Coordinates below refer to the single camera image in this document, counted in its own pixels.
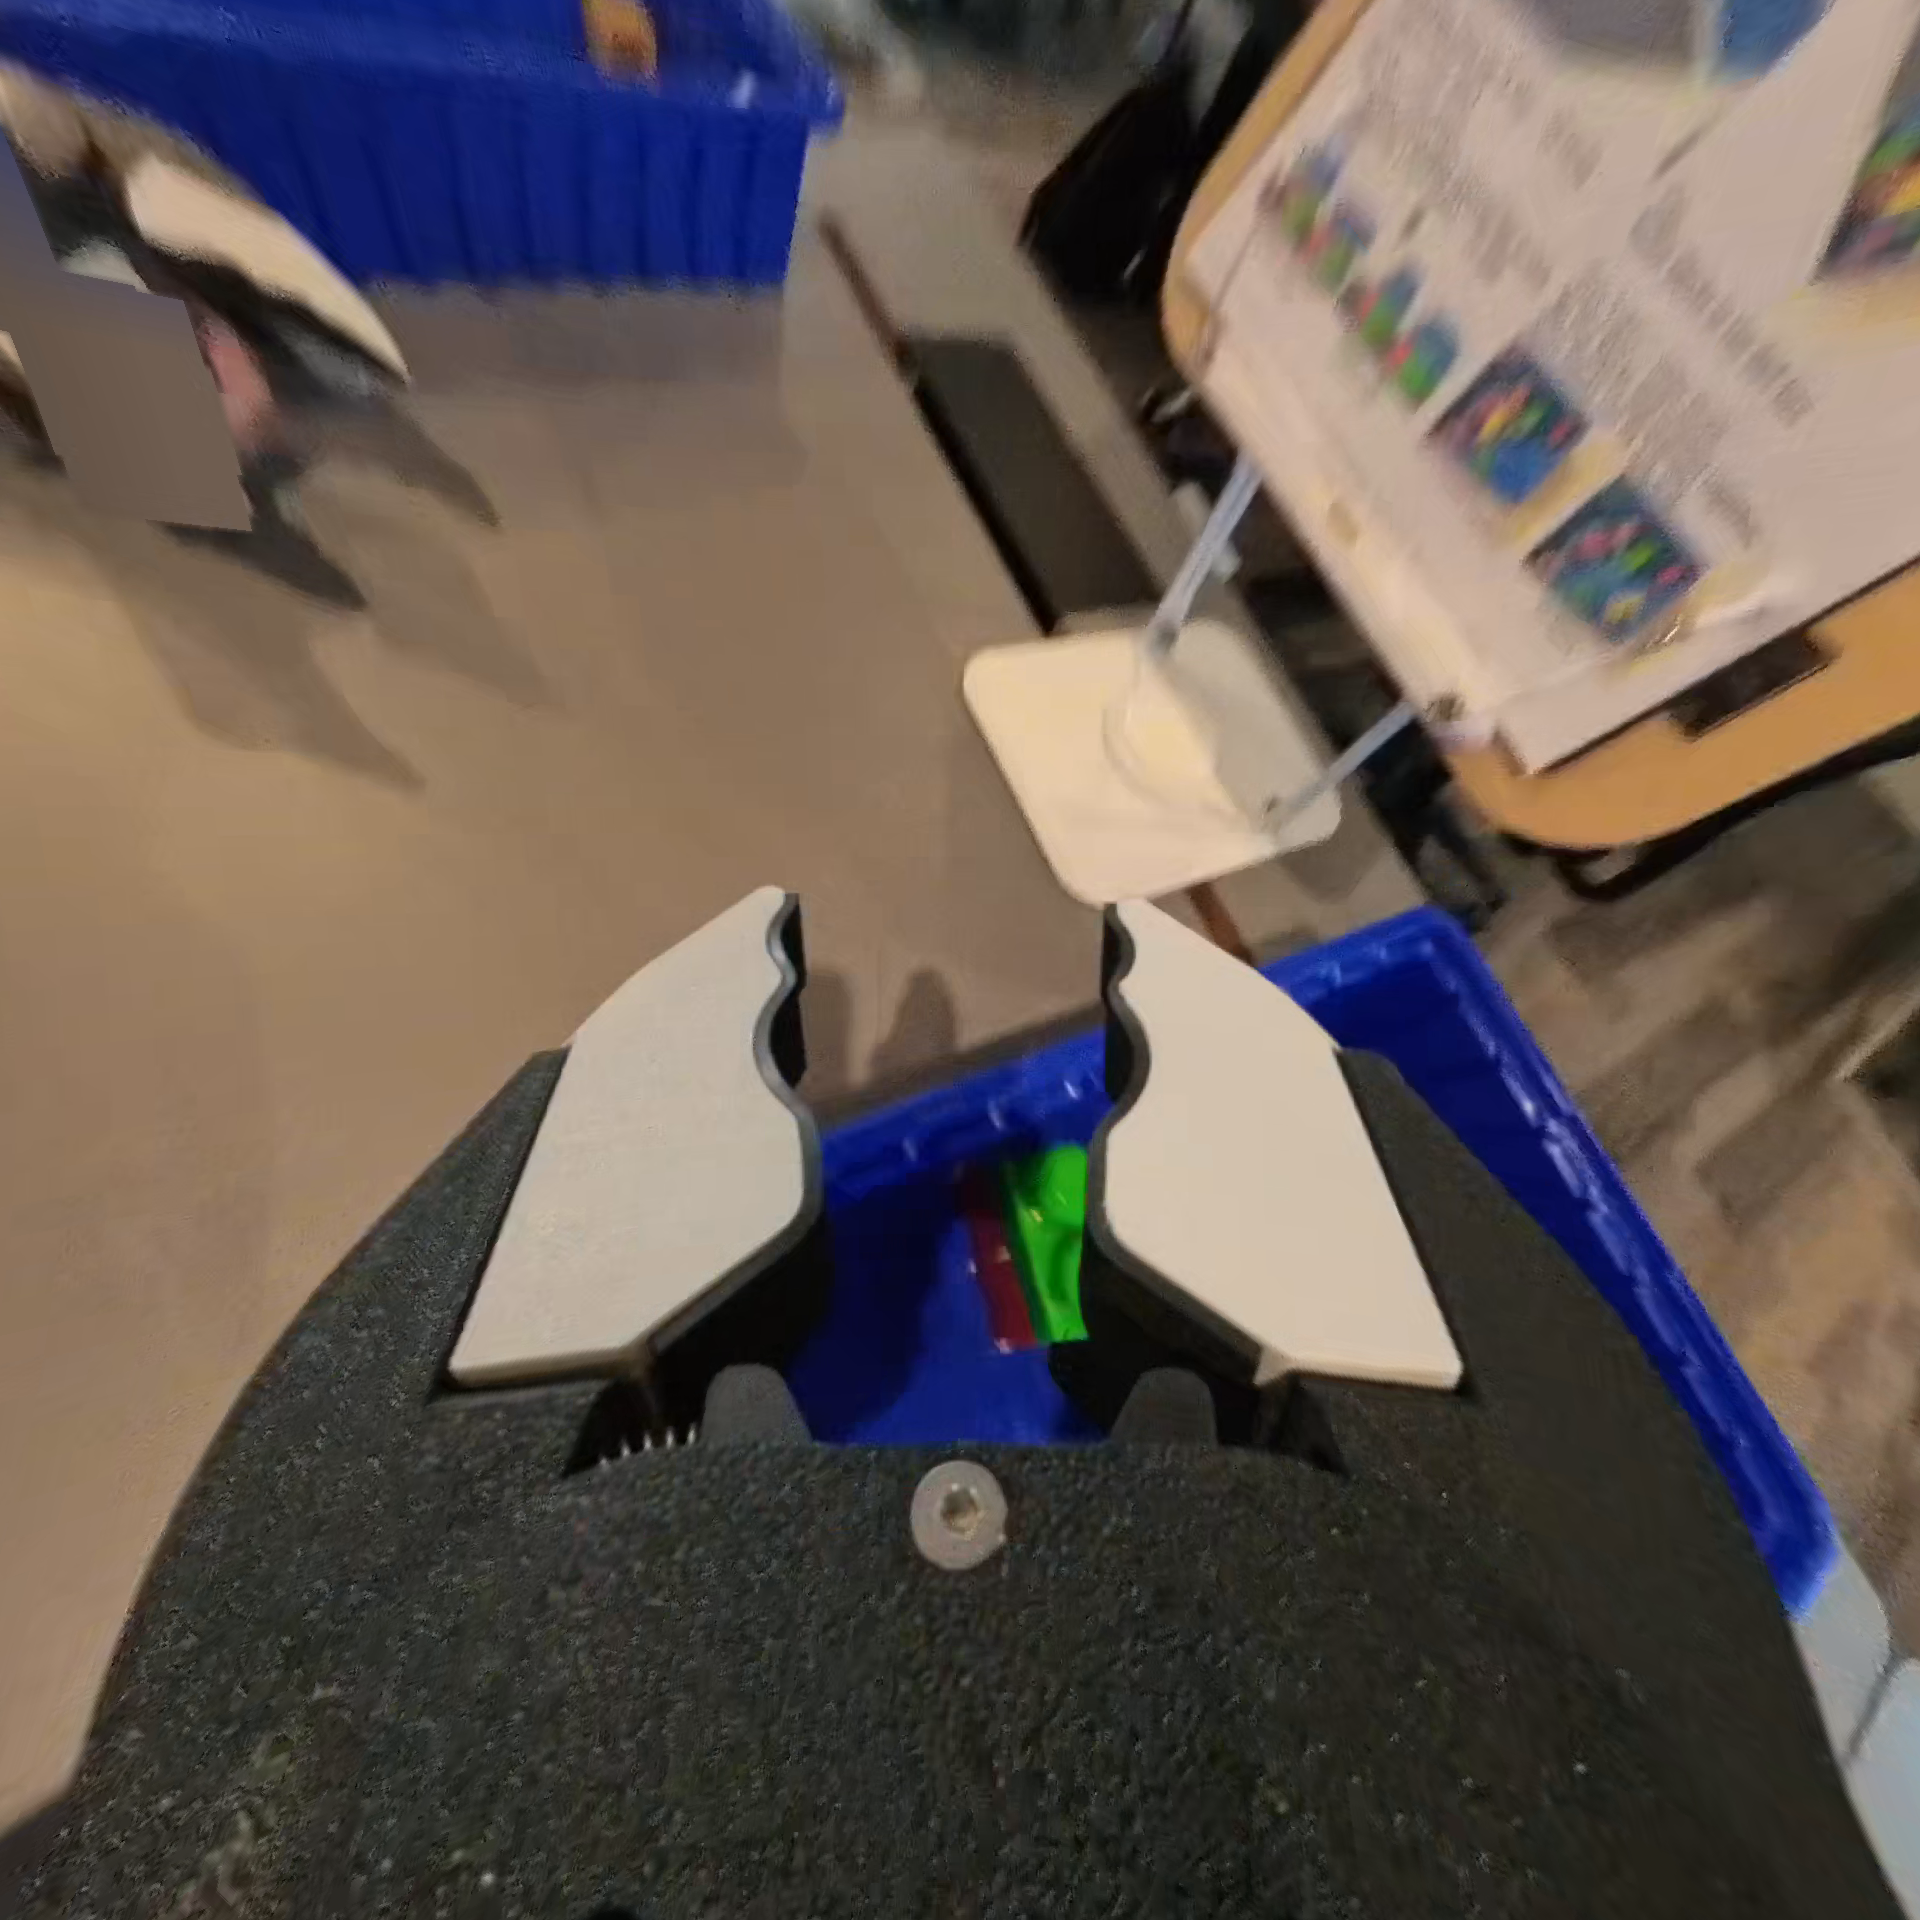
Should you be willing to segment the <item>black office chair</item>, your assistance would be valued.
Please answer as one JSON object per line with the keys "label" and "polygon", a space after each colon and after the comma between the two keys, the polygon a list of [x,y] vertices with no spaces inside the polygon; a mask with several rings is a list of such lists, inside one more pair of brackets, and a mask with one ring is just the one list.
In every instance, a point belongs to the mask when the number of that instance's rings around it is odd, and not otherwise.
{"label": "black office chair", "polygon": [[1140,75],[1032,192],[1027,260],[1069,304],[1144,304],[1212,160],[1259,81],[1262,37],[1245,5],[1171,5]]}

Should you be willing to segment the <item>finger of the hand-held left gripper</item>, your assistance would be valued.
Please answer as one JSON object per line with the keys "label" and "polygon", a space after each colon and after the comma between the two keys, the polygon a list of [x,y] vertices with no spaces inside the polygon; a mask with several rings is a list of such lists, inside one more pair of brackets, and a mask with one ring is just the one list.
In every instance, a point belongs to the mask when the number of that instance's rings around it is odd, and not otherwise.
{"label": "finger of the hand-held left gripper", "polygon": [[411,382],[411,371],[372,304],[276,211],[146,152],[123,174],[133,229],[173,262],[235,275],[266,297],[308,316],[364,356]]}

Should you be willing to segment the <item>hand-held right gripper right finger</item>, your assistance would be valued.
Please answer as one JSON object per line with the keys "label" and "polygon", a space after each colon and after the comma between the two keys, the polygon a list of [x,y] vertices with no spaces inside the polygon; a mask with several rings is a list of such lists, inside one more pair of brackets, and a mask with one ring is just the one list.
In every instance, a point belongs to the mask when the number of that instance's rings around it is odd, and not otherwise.
{"label": "hand-held right gripper right finger", "polygon": [[1347,1072],[1283,988],[1146,900],[1102,927],[1088,1252],[1153,1337],[1254,1387],[1450,1395],[1453,1332]]}

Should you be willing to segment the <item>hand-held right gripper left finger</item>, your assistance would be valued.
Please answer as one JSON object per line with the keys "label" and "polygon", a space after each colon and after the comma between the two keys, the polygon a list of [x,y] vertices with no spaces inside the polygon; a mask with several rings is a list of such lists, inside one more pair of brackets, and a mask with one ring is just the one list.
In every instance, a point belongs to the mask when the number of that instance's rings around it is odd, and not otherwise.
{"label": "hand-held right gripper left finger", "polygon": [[659,1366],[825,1222],[801,897],[762,884],[574,1031],[448,1352],[460,1387]]}

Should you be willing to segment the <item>green two-stud block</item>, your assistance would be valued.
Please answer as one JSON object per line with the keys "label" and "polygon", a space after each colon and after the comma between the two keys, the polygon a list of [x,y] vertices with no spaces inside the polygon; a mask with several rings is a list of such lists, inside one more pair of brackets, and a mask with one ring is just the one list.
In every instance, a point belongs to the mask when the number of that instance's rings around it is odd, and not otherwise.
{"label": "green two-stud block", "polygon": [[1088,1149],[1052,1143],[997,1171],[1000,1217],[1040,1345],[1088,1337],[1082,1259],[1088,1222]]}

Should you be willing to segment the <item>printed instruction sheet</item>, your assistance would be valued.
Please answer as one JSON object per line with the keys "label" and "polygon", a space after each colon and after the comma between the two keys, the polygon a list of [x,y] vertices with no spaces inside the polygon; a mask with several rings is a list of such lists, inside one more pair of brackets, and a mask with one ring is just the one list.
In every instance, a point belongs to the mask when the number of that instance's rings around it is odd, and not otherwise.
{"label": "printed instruction sheet", "polygon": [[1366,5],[1182,264],[1302,549],[1530,775],[1915,561],[1915,5]]}

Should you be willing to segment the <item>blue plastic bin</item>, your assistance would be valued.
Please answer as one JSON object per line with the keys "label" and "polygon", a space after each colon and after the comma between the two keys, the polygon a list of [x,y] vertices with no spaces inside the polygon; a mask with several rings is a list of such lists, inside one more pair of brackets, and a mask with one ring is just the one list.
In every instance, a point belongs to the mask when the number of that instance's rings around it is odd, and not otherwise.
{"label": "blue plastic bin", "polygon": [[[1805,1616],[1840,1558],[1834,1513],[1469,935],[1418,908],[1262,976],[1341,1047],[1389,1061],[1587,1275],[1692,1419],[1786,1612]],[[973,1167],[1088,1144],[1109,1108],[1104,1051],[1096,1014],[822,1131],[832,1301],[794,1374],[819,1437],[1090,1437],[1044,1356],[997,1342],[963,1189]]]}
{"label": "blue plastic bin", "polygon": [[780,286],[844,94],[780,5],[5,1],[5,57],[194,142],[352,281]]}

